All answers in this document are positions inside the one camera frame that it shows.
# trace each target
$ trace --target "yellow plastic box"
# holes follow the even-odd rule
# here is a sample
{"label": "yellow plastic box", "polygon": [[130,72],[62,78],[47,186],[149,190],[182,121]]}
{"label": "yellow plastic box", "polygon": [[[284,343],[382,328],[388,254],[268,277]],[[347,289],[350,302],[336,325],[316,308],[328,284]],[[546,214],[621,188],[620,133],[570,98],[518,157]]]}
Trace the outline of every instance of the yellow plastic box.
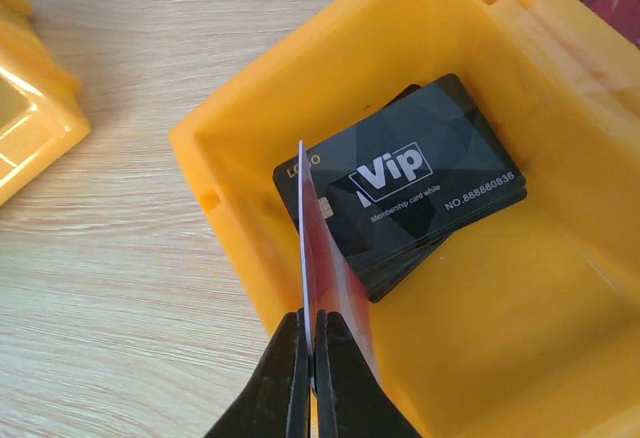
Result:
{"label": "yellow plastic box", "polygon": [[36,36],[26,0],[0,0],[0,205],[89,133],[78,80]]}
{"label": "yellow plastic box", "polygon": [[640,53],[578,1],[337,0],[170,140],[273,332],[302,303],[274,167],[447,73],[529,197],[371,306],[385,391],[425,437],[640,436]]}

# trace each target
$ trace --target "wooden table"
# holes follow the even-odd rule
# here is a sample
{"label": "wooden table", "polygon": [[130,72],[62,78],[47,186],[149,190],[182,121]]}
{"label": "wooden table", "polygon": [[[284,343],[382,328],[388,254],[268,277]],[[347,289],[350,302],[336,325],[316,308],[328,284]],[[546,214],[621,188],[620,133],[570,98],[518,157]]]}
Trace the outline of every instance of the wooden table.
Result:
{"label": "wooden table", "polygon": [[31,1],[93,132],[0,208],[0,436],[202,436],[267,338],[167,133],[332,0]]}

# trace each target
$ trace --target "card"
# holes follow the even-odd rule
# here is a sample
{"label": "card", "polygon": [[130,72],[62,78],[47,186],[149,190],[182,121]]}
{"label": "card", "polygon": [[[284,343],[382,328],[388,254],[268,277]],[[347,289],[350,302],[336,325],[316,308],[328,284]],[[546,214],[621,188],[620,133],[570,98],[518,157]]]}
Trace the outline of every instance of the card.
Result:
{"label": "card", "polygon": [[[358,274],[438,242],[525,186],[454,75],[407,94],[308,156],[326,223]],[[294,222],[295,164],[274,170]]]}
{"label": "card", "polygon": [[298,144],[298,164],[300,259],[309,358],[313,360],[318,312],[338,311],[349,327],[369,369],[377,377],[366,290],[338,250],[323,219],[302,141]]}

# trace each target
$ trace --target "red card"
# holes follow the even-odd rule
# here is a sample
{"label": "red card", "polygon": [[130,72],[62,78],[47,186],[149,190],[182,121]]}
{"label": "red card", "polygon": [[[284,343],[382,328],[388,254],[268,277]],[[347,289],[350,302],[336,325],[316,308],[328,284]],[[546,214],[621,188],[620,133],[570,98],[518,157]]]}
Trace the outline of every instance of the red card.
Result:
{"label": "red card", "polygon": [[324,221],[303,142],[299,145],[298,170],[298,223],[309,355],[313,356],[318,311],[338,311],[377,377],[367,293]]}

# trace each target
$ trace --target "vip logo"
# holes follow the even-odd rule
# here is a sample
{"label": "vip logo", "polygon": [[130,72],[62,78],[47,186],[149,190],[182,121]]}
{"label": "vip logo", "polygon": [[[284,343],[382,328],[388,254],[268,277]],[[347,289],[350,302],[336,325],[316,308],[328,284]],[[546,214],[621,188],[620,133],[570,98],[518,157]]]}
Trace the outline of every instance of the vip logo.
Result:
{"label": "vip logo", "polygon": [[359,166],[349,178],[358,187],[358,198],[366,208],[371,202],[389,198],[432,174],[433,170],[414,142],[375,158],[371,166]]}

